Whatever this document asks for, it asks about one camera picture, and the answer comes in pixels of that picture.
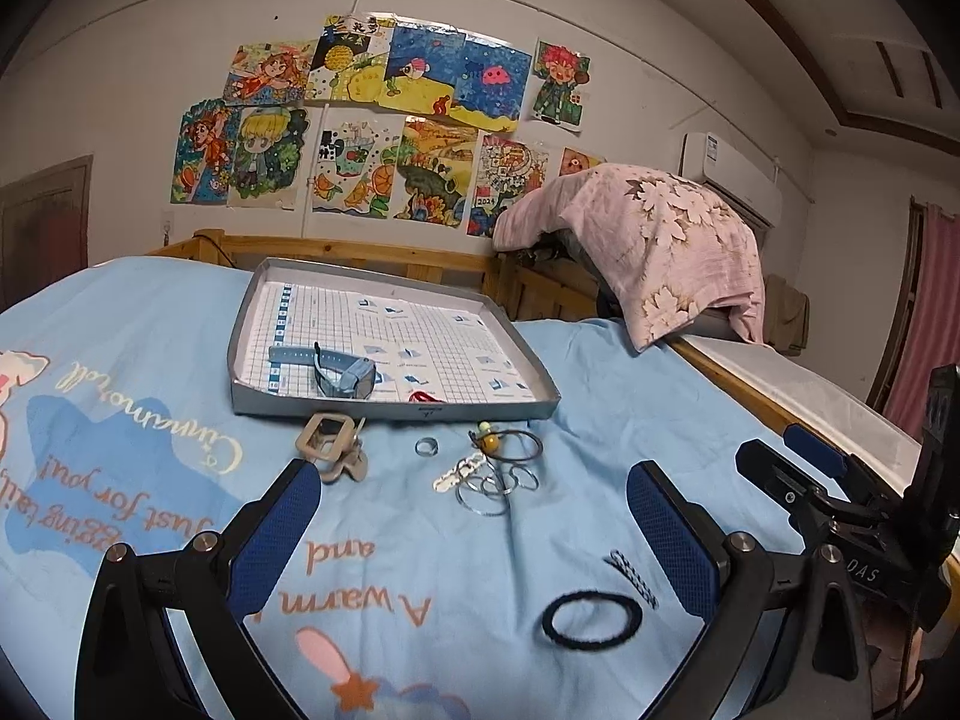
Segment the red doodle drawing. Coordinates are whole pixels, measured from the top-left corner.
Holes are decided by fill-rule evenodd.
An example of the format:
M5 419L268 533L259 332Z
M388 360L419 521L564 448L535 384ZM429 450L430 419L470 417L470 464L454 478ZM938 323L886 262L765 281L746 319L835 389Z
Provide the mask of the red doodle drawing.
M470 197L467 234L491 238L496 220L545 182L550 153L540 145L483 135Z

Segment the silver wire bangles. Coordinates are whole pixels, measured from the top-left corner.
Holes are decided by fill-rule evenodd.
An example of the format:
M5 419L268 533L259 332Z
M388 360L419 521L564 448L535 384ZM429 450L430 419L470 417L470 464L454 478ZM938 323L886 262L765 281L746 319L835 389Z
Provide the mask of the silver wire bangles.
M539 477L525 463L493 463L485 460L477 472L454 488L460 507L479 517L502 517L509 512L516 493L534 493Z

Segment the blue ocean drawing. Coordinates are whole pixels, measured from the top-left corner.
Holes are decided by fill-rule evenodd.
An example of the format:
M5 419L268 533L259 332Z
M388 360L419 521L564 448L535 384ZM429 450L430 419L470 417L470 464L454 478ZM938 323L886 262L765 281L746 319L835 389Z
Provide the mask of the blue ocean drawing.
M376 103L512 133L521 120L530 67L532 55L496 37L398 20Z

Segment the red haired character drawing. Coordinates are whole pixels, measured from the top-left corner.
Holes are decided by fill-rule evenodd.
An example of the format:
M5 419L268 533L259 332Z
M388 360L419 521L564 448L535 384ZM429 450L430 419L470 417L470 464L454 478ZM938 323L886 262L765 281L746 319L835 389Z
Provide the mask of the red haired character drawing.
M540 82L532 117L568 132L583 128L584 88L590 80L590 59L562 44L539 41L532 75Z

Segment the orange character drawing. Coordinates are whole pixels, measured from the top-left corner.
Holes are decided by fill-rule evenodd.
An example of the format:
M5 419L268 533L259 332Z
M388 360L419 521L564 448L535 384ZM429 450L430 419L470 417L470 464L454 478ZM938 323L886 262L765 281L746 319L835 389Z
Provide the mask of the orange character drawing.
M573 174L589 171L589 169L594 169L594 167L604 163L605 160L601 158L601 156L587 154L584 153L584 151L579 151L579 149L569 148L569 146L567 146L562 151L560 171L558 171L558 174L560 174L560 176L573 176Z

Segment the white mattress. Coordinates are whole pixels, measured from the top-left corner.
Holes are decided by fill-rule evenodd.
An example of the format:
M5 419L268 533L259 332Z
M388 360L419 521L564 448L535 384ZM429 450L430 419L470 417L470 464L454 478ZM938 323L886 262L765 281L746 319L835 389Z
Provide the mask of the white mattress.
M683 339L737 379L786 406L791 415L804 419L844 452L887 466L905 478L913 474L921 452L918 440L831 380L763 344L698 335L683 335Z

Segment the mermaid drawing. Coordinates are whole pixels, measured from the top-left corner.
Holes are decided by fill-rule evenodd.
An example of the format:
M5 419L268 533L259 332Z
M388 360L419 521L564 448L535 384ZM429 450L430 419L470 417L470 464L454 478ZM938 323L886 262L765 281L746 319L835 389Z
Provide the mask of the mermaid drawing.
M239 109L221 98L203 99L182 116L172 166L171 203L226 203L240 118Z

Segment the pink floral blanket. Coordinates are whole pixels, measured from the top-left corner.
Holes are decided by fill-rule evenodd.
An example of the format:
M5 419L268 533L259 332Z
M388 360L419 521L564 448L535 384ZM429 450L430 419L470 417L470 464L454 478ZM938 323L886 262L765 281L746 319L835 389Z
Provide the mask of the pink floral blanket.
M752 229L713 190L652 167L604 163L547 182L496 220L493 247L569 232L610 288L636 349L724 309L763 341L765 283Z

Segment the beige hair claw clip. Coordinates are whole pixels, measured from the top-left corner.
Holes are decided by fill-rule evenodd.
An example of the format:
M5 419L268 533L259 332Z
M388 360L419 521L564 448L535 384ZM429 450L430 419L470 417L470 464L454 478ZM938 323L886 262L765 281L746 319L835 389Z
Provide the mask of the beige hair claw clip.
M370 469L359 437L365 422L342 413L314 413L295 440L298 457L317 468L324 484L337 483L342 476L361 483Z

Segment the fish and cup drawing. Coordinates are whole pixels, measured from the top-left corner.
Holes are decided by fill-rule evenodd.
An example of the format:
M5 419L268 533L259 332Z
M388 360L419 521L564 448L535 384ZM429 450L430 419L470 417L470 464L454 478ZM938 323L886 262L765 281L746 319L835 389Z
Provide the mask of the fish and cup drawing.
M404 122L368 109L329 110L309 177L311 210L385 220Z

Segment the pink curtain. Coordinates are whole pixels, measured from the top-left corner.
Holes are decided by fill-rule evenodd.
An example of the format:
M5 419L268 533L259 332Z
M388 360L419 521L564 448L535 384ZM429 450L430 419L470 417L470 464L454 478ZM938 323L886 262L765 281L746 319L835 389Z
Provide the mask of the pink curtain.
M958 294L958 216L930 206L924 213L918 293L884 410L885 418L916 440L921 440L931 372L958 362Z

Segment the blue smart watch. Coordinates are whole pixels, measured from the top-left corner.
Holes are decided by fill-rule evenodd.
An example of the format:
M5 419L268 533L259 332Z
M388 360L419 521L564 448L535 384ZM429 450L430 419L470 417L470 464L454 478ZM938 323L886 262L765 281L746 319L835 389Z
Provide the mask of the blue smart watch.
M309 367L319 392L339 400L367 400L376 383L376 363L370 358L313 346L275 344L268 348L272 364Z

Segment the olive hanging garment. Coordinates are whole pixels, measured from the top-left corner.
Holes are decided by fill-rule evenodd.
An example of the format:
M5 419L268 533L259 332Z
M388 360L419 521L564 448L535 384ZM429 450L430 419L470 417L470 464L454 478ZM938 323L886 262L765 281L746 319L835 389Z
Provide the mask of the olive hanging garment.
M807 348L811 301L779 275L765 278L763 339L780 355L799 356Z

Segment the white air conditioner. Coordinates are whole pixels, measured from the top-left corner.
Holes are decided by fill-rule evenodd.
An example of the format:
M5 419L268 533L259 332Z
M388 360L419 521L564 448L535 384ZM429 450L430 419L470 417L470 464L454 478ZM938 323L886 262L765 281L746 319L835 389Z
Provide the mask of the white air conditioner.
M680 174L732 200L761 226L781 223L782 195L775 181L714 133L690 132L683 137Z

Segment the orange haired girl drawing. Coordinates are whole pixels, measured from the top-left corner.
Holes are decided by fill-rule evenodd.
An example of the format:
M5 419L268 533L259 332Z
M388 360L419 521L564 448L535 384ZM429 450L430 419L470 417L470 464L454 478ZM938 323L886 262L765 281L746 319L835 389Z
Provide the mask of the orange haired girl drawing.
M297 106L304 99L317 41L241 44L224 82L228 106Z

